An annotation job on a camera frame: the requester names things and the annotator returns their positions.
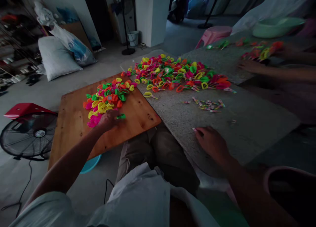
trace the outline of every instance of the white pillar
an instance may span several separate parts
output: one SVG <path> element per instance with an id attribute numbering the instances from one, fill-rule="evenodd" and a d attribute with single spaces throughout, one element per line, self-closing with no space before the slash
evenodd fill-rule
<path id="1" fill-rule="evenodd" d="M 137 30 L 148 47 L 164 42 L 170 0 L 135 0 Z"/>

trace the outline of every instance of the pants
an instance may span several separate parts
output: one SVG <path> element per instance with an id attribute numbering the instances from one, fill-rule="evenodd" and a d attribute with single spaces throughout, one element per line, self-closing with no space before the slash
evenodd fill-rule
<path id="1" fill-rule="evenodd" d="M 166 181 L 176 187 L 185 188 L 195 196 L 199 179 L 182 147 L 163 124 L 157 126 L 150 142 L 147 132 L 144 132 L 124 143 L 116 183 L 145 162 L 151 169 L 158 166 Z"/>

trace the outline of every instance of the white shirt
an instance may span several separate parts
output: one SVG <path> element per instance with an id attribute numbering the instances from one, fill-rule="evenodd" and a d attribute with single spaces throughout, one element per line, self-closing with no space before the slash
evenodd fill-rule
<path id="1" fill-rule="evenodd" d="M 69 197 L 49 192 L 34 200 L 10 225 L 32 226 L 169 226 L 170 195 L 186 203 L 199 227 L 219 226 L 206 207 L 184 188 L 174 187 L 143 163 L 112 190 L 108 202 L 89 215 L 75 213 Z"/>

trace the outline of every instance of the fan grille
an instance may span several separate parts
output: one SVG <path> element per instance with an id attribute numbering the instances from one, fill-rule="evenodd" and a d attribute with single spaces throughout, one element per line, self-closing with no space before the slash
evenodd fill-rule
<path id="1" fill-rule="evenodd" d="M 34 157 L 51 150 L 57 122 L 54 113 L 30 113 L 10 122 L 2 131 L 2 149 L 17 157 Z"/>

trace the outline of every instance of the sleeve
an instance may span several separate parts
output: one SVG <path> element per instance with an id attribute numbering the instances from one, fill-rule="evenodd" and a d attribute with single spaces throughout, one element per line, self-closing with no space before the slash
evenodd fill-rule
<path id="1" fill-rule="evenodd" d="M 66 226 L 67 222 L 72 221 L 74 216 L 71 201 L 66 194 L 49 192 L 36 198 L 28 205 L 10 227 Z"/>

